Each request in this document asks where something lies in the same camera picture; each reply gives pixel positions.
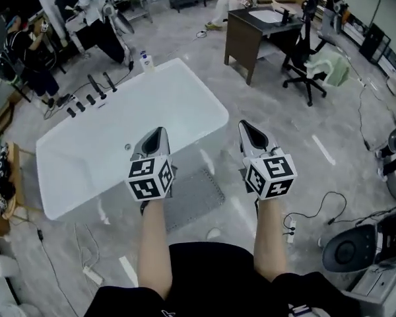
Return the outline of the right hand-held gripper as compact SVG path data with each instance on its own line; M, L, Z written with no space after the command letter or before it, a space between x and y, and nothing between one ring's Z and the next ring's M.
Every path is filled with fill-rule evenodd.
M246 192L258 199L286 195L298 176L291 155L282 153L273 134L255 123L241 120L238 129L245 156L240 172Z

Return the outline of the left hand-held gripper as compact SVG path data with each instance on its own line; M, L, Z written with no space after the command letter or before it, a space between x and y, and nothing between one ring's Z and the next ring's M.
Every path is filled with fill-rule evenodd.
M168 133L164 127L151 130L135 145L125 181L134 201L167 197L177 169L172 166L169 154Z

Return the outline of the white bathtub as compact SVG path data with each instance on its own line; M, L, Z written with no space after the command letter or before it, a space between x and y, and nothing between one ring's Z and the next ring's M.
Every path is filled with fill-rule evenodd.
M226 144L227 109L178 58L95 101L37 140L40 195L53 221L94 223L112 215L119 204L101 195L126 181L135 145L157 127L168 133L177 179L208 168Z

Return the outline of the grey floor mat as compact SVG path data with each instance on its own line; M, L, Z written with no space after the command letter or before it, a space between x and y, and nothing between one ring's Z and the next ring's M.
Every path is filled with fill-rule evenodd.
M225 195L206 168L175 181L172 197L164 201L166 231L178 230L224 202Z

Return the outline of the person's right forearm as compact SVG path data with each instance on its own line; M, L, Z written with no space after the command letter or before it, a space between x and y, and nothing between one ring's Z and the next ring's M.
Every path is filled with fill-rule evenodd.
M281 214L278 199L259 200L253 264L268 281L287 272Z

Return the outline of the person's left forearm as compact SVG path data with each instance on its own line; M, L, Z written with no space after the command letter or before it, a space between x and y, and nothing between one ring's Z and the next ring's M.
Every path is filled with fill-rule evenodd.
M172 266L162 199L148 202L143 210L137 277L140 287L167 299L172 287Z

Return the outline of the black arched bathtub faucet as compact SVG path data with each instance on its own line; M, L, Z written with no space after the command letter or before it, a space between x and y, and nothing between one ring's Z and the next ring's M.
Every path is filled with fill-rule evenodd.
M110 76L106 72L103 72L103 76L104 76L105 80L107 80L110 88L112 89L112 92L116 92L117 88L113 84L113 81L110 79ZM88 74L87 78L88 78L90 84L92 85L92 87L94 88L94 90L99 94L100 98L102 100L106 99L106 97L107 97L106 93L103 90L100 89L100 87L98 86L98 83L94 80L92 75Z

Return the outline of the white pump soap bottle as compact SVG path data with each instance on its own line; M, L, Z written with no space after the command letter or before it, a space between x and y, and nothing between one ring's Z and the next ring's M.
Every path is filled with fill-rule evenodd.
M146 51L140 52L139 61L145 73L150 73L154 71L154 62L152 60L152 56L149 55Z

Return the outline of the black office chair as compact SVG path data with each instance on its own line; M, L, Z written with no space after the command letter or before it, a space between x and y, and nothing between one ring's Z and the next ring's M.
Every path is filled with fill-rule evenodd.
M291 60L292 63L287 63L283 65L283 67L289 71L293 70L295 73L299 75L294 79L287 79L283 82L282 87L287 88L289 83L304 83L306 86L307 94L308 94L308 106L313 105L312 99L312 87L320 90L322 93L322 97L325 98L327 95L326 90L316 83L317 80L320 80L321 77L325 77L324 73L317 74L314 79L309 79L306 77L306 68L304 67L304 63L308 60L310 55L313 55L320 51L321 47L325 44L325 42L321 42L321 44L315 49L311 49L310 47L310 29L311 29L311 21L303 21L304 22L304 36L301 34L298 37L298 42L296 43L292 55L288 57L286 60Z

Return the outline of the dark wooden vanity desk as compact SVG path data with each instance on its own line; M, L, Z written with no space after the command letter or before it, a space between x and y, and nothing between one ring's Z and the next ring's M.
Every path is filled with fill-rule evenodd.
M228 12L224 64L228 65L231 58L247 70L246 84L250 85L257 60L273 52L285 55L283 65L289 63L286 59L292 51L301 34L304 22L294 15L289 23L268 24L251 16L251 10L272 10L271 7L252 7Z

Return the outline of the pale green cloth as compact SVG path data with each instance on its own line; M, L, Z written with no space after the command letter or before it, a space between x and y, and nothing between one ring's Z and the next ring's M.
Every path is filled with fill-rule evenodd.
M341 54L333 50L321 49L310 55L304 63L306 77L314 79L317 74L324 73L321 77L324 87L339 87L349 78L350 64Z

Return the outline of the white sink basin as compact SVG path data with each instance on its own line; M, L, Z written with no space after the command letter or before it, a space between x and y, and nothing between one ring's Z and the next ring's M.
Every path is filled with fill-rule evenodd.
M278 23L282 21L283 14L279 13L278 11L272 10L251 10L249 14L261 22L265 22L268 24Z

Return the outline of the wooden stool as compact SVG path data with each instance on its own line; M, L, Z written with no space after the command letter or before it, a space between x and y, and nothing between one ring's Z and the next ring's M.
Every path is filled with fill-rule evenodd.
M0 157L5 157L11 167L10 181L15 186L14 196L6 201L0 196L0 216L9 221L15 215L18 207L24 206L24 196L22 193L22 180L20 175L19 148L14 143L5 143L0 150Z

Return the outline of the black display cabinet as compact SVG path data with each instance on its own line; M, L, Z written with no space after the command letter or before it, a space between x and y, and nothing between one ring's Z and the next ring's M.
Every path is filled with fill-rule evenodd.
M370 63L377 64L386 49L389 47L390 41L390 37L387 36L375 23L372 23L364 37L364 41L360 46L359 52Z

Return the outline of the white vanity cabinet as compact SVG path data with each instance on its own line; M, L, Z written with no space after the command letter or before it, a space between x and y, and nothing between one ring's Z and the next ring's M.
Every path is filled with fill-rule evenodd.
M396 317L396 267L370 267L346 296L358 301L362 317Z

